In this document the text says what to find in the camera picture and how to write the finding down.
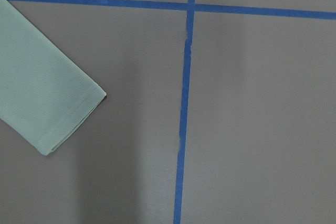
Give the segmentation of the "green long-sleeve shirt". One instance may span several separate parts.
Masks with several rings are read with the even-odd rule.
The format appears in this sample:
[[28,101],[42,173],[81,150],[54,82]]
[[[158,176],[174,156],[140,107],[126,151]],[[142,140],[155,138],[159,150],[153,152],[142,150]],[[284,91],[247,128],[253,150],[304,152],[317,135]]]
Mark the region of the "green long-sleeve shirt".
[[55,151],[106,92],[1,0],[1,119],[42,155]]

